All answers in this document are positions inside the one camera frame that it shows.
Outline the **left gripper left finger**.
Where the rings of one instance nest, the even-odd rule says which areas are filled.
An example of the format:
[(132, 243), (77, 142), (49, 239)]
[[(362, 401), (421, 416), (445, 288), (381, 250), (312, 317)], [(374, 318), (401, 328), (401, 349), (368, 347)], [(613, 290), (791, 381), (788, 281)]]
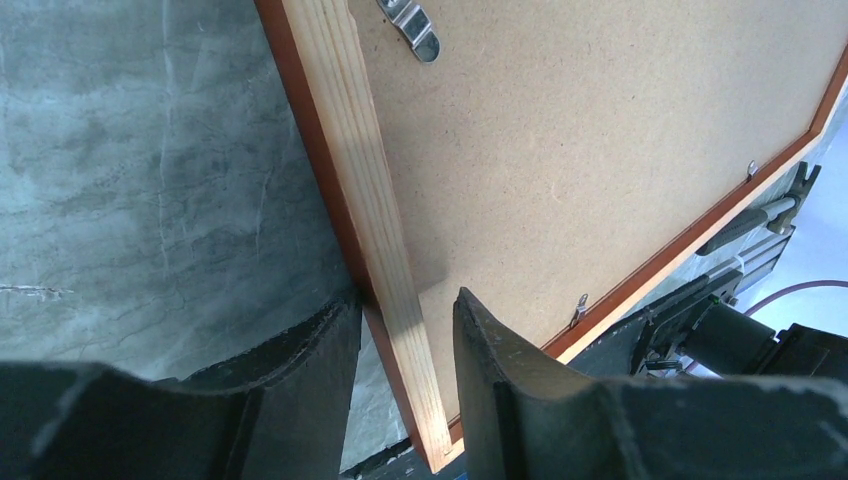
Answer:
[(361, 340), (344, 293), (183, 380), (104, 363), (1, 365), (5, 479), (334, 479)]

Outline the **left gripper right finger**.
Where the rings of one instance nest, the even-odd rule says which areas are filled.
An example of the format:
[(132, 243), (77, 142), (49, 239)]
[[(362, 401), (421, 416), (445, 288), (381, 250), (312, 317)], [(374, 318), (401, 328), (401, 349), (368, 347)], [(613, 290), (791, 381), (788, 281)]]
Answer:
[(836, 379), (592, 378), (501, 323), (468, 289), (453, 348), (471, 479), (843, 479)]

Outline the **red wooden picture frame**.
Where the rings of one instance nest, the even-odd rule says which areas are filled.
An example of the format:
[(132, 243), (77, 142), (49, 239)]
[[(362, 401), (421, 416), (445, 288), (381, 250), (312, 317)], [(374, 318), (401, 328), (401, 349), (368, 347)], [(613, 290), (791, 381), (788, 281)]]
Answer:
[[(407, 432), (433, 471), (463, 452), (445, 413), (361, 48), (353, 1), (260, 1), (283, 79)], [(847, 43), (808, 130), (543, 345), (567, 362), (623, 317), (822, 139), (847, 86)]]

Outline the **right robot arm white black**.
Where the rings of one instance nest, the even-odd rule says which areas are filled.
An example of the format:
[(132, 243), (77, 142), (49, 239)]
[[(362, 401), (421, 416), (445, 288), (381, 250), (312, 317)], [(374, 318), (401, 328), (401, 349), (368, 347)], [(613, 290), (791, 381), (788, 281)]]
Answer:
[(696, 304), (683, 353), (720, 376), (847, 381), (847, 339), (799, 324), (779, 332), (710, 297)]

